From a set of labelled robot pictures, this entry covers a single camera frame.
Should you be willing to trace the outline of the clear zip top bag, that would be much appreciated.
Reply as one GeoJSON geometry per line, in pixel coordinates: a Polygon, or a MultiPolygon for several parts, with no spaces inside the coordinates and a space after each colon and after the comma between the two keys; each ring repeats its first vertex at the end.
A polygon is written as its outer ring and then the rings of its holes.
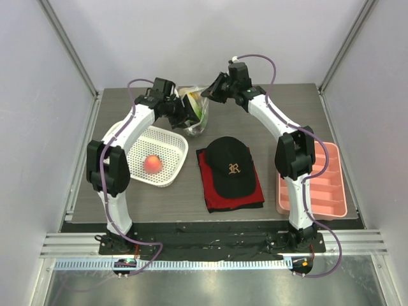
{"type": "Polygon", "coordinates": [[[178,88],[178,94],[184,102],[188,113],[187,120],[183,125],[183,130],[187,136],[197,137],[204,132],[207,126],[209,100],[201,95],[205,89],[203,86],[178,88]]]}

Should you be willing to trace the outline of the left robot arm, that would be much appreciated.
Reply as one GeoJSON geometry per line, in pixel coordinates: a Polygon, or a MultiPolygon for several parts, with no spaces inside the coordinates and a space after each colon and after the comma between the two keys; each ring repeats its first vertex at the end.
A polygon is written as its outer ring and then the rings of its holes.
{"type": "Polygon", "coordinates": [[[174,82],[155,78],[145,94],[131,98],[131,109],[111,133],[87,145],[86,180],[104,206],[106,234],[99,237],[103,250],[129,254],[139,241],[126,202],[131,174],[127,154],[133,144],[156,120],[166,117],[180,128],[193,116],[191,107],[180,97],[174,82]]]}

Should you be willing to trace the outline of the fake red peach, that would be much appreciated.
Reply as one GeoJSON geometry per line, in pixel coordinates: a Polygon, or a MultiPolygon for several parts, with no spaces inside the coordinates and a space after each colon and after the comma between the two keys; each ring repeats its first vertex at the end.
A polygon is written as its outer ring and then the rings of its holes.
{"type": "Polygon", "coordinates": [[[144,170],[149,174],[159,173],[163,168],[163,163],[157,155],[149,155],[143,162],[144,170]]]}

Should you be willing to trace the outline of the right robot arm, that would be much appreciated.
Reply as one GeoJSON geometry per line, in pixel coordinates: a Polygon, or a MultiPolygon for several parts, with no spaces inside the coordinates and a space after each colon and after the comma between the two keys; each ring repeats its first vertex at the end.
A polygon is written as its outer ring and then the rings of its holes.
{"type": "Polygon", "coordinates": [[[201,95],[218,103],[234,99],[276,139],[275,167],[286,181],[289,194],[287,247],[296,252],[309,250],[317,237],[309,182],[316,162],[313,130],[294,123],[275,106],[269,93],[260,86],[253,86],[247,65],[238,60],[230,60],[228,72],[219,73],[201,95]]]}

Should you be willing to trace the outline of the fake green cabbage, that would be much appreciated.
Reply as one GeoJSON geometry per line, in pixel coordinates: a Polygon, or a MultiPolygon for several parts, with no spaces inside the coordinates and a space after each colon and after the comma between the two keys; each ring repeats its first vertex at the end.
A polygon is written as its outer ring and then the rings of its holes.
{"type": "Polygon", "coordinates": [[[205,112],[206,99],[201,97],[201,92],[205,90],[202,86],[184,87],[179,90],[187,112],[188,126],[199,123],[205,112]]]}

